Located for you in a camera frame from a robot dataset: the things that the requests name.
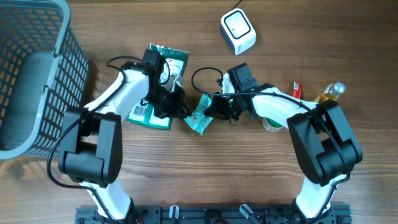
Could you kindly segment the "red-lidded white cup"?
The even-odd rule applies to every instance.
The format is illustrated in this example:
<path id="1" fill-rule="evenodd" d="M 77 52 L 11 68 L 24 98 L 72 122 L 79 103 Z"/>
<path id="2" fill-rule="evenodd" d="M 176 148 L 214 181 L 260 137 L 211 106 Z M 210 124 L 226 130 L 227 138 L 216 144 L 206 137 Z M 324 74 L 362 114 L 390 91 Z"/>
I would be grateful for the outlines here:
<path id="1" fill-rule="evenodd" d="M 264 117 L 262 119 L 262 125 L 266 131 L 272 132 L 272 133 L 279 132 L 283 128 L 283 125 L 277 123 L 276 121 L 274 121 L 270 118 L 266 118 L 266 117 Z"/>

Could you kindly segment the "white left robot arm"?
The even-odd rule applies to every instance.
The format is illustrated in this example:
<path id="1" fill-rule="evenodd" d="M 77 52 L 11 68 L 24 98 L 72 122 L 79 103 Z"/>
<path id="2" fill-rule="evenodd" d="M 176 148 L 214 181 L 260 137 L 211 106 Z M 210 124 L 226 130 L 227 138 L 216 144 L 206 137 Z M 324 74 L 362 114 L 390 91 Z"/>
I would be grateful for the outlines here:
<path id="1" fill-rule="evenodd" d="M 192 114 L 178 79 L 160 80 L 168 65 L 160 52 L 147 49 L 141 59 L 127 56 L 126 60 L 100 97 L 82 108 L 66 110 L 62 134 L 54 145 L 59 171 L 73 181 L 56 184 L 85 189 L 96 204 L 77 209 L 76 223 L 143 223 L 118 177 L 123 162 L 122 123 L 141 101 L 152 105 L 158 118 L 184 119 Z"/>

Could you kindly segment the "grey plastic mesh basket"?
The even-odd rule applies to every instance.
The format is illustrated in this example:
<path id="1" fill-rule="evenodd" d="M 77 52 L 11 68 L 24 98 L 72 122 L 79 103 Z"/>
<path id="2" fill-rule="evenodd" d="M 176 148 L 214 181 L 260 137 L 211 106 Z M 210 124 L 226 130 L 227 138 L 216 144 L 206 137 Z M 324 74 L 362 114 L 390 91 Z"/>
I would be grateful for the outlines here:
<path id="1" fill-rule="evenodd" d="M 46 157 L 81 107 L 88 59 L 66 0 L 1 1 L 1 159 Z"/>

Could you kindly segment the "yellow liquid Vim bottle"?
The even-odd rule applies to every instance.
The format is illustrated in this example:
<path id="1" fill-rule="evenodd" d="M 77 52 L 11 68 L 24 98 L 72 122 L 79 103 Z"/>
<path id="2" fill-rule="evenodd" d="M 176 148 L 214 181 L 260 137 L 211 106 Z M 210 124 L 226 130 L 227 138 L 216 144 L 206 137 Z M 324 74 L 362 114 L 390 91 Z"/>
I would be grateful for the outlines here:
<path id="1" fill-rule="evenodd" d="M 341 82 L 332 83 L 319 95 L 314 102 L 321 103 L 327 100 L 337 101 L 345 92 L 346 87 Z"/>

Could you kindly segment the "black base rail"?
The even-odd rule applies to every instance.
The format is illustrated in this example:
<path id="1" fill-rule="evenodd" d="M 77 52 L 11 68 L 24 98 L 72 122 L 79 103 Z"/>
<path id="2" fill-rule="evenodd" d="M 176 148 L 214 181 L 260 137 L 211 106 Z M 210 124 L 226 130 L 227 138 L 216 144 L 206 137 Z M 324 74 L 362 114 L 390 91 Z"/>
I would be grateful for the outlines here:
<path id="1" fill-rule="evenodd" d="M 240 207 L 171 207 L 136 206 L 140 216 L 136 223 L 307 223 L 292 204 L 274 204 L 265 207 L 241 205 Z M 314 223 L 352 223 L 349 205 L 332 205 L 326 215 Z M 75 223 L 111 223 L 99 214 L 96 207 L 76 210 Z"/>

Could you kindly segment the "light teal wipes packet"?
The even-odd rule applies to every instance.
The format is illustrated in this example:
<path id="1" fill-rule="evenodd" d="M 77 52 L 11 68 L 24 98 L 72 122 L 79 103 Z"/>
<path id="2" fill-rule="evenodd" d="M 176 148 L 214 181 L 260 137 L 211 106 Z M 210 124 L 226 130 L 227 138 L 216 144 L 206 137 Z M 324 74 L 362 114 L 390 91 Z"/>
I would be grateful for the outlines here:
<path id="1" fill-rule="evenodd" d="M 196 110 L 192 113 L 191 116 L 188 116 L 184 119 L 184 121 L 188 124 L 188 126 L 194 131 L 198 132 L 201 136 L 205 132 L 207 126 L 213 121 L 212 117 L 205 115 L 205 110 L 211 105 L 211 98 L 203 94 Z"/>

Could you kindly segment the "white barcode scanner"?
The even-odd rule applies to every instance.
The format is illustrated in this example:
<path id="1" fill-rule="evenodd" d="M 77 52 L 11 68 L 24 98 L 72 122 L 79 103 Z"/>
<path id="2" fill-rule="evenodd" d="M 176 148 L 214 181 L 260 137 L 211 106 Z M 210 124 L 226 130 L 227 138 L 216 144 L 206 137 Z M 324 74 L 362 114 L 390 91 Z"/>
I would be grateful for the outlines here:
<path id="1" fill-rule="evenodd" d="M 250 49 L 257 39 L 256 31 L 240 8 L 233 9 L 222 16 L 220 33 L 235 55 Z"/>

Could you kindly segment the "green 3M glove package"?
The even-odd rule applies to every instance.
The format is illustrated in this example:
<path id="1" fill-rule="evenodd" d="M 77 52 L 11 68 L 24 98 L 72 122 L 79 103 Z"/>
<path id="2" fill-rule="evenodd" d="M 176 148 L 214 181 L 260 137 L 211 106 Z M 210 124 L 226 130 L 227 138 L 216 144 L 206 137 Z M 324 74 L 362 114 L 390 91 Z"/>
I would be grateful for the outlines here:
<path id="1" fill-rule="evenodd" d="M 188 60 L 187 51 L 177 50 L 170 47 L 165 47 L 163 45 L 154 44 L 150 44 L 149 49 L 158 51 L 167 62 L 167 64 L 164 65 L 164 71 L 160 76 L 161 83 L 167 80 L 167 78 L 169 77 L 169 72 L 171 72 L 171 74 L 177 73 L 183 76 Z M 133 107 L 129 116 L 127 117 L 127 121 L 150 128 L 170 129 L 172 119 L 160 119 L 154 116 L 154 107 L 148 104 L 148 102 L 143 101 L 142 103 L 138 102 Z"/>

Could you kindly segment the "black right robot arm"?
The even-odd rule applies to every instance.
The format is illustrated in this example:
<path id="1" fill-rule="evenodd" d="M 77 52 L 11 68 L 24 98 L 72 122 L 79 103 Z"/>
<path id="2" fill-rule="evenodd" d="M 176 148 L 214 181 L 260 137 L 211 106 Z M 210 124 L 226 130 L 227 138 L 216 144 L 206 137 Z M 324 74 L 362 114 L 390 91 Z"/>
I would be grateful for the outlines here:
<path id="1" fill-rule="evenodd" d="M 307 223 L 323 218 L 331 208 L 337 186 L 349 180 L 354 166 L 363 159 L 361 146 L 339 104 L 333 100 L 304 101 L 269 83 L 261 85 L 246 63 L 227 70 L 217 83 L 221 90 L 212 93 L 205 115 L 238 120 L 248 111 L 287 128 L 305 175 L 295 206 Z"/>

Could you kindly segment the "red stick sachet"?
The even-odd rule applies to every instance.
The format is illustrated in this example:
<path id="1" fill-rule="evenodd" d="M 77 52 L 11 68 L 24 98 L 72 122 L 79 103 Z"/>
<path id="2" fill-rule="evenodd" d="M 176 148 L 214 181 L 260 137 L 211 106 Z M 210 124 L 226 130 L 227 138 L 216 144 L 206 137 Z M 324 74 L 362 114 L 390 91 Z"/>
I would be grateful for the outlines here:
<path id="1" fill-rule="evenodd" d="M 303 86 L 300 82 L 294 81 L 292 96 L 297 99 L 302 99 Z"/>

